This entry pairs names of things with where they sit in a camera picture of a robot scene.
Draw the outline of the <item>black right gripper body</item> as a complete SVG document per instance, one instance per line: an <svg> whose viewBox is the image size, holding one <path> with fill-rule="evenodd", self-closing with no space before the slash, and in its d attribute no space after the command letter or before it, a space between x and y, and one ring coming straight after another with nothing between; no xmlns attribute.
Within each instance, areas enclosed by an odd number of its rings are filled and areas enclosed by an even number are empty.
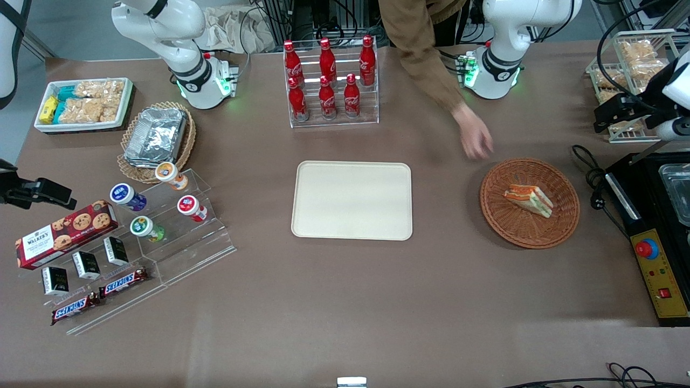
<svg viewBox="0 0 690 388"><path fill-rule="evenodd" d="M20 188L21 184L22 181L20 181L19 175L17 174L17 167L1 159L1 203L22 208L20 204L17 204L14 199L10 199L9 197L9 194L11 194L14 189Z"/></svg>

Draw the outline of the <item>person's bare hand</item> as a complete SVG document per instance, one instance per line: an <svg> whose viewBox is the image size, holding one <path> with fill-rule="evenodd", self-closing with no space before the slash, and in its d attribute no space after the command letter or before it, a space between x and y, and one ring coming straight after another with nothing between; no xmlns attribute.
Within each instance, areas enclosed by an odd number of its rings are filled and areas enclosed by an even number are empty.
<svg viewBox="0 0 690 388"><path fill-rule="evenodd" d="M486 159L493 152L493 139L485 122L466 103L452 110L459 126L460 140L468 158Z"/></svg>

